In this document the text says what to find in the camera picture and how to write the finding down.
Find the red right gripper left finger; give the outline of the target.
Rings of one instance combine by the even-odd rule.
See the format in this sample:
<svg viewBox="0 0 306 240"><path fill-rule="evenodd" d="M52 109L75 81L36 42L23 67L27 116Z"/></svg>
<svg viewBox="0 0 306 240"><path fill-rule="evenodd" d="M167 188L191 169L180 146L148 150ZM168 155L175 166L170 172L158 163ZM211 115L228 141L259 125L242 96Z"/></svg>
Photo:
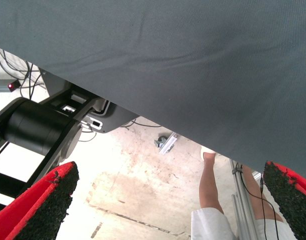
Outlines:
<svg viewBox="0 0 306 240"><path fill-rule="evenodd" d="M0 211L0 240L54 240L77 187L74 161L62 164Z"/></svg>

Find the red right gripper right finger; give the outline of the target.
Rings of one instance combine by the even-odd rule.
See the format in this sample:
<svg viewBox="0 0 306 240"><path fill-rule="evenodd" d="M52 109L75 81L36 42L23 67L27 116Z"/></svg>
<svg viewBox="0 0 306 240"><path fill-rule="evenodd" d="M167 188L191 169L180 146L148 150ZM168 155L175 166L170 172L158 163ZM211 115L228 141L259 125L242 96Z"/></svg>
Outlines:
<svg viewBox="0 0 306 240"><path fill-rule="evenodd" d="M295 238L306 240L306 178L284 165L269 161L264 182Z"/></svg>

